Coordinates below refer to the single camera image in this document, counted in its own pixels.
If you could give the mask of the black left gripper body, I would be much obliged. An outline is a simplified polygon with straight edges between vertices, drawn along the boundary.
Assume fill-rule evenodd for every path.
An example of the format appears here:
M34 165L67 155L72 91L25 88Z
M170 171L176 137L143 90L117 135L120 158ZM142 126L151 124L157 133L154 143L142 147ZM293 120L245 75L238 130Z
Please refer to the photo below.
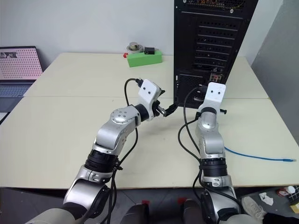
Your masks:
M158 117L160 114L165 115L165 109L160 106L161 102L159 101L160 87L155 87L151 93L151 118Z

